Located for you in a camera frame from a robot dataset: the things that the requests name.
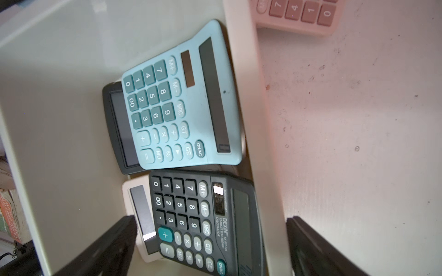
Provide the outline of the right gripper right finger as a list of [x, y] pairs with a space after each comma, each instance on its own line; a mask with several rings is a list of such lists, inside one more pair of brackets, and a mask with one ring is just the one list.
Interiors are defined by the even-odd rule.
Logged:
[[365, 276], [301, 217], [286, 220], [291, 264], [296, 276]]

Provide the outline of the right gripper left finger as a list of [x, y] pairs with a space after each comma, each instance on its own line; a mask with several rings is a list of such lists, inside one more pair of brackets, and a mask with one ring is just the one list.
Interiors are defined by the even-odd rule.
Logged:
[[57, 276], [126, 276], [137, 237], [133, 215], [122, 217]]

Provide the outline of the pink calculator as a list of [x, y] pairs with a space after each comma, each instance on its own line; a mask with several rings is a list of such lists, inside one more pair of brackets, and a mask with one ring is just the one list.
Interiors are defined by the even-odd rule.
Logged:
[[133, 215], [137, 222], [136, 247], [146, 263], [162, 258], [159, 240], [155, 230], [148, 175], [132, 178], [122, 186], [124, 206], [127, 215]]
[[258, 28], [329, 36], [337, 28], [346, 0], [251, 0]]

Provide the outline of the blue calculator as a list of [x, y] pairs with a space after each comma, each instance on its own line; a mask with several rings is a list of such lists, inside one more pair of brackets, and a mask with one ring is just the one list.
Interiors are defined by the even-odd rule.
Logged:
[[236, 84], [219, 21], [126, 71], [122, 87], [143, 169], [241, 163]]

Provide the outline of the cream plastic storage box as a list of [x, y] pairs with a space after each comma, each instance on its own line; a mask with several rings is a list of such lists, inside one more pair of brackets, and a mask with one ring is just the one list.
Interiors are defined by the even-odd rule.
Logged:
[[1, 26], [1, 140], [44, 275], [74, 260], [126, 211], [102, 88], [217, 19], [228, 36], [268, 272], [292, 264], [249, 1], [34, 1]]

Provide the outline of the pink calculator behind box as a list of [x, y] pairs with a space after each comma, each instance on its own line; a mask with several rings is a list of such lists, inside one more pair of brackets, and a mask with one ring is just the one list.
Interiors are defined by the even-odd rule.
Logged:
[[258, 28], [329, 36], [337, 28], [346, 0], [251, 0]]

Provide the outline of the colourful children's book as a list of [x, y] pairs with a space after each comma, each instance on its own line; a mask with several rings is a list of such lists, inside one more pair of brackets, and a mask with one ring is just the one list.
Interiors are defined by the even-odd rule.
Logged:
[[1, 156], [1, 232], [21, 244], [32, 240], [6, 156]]

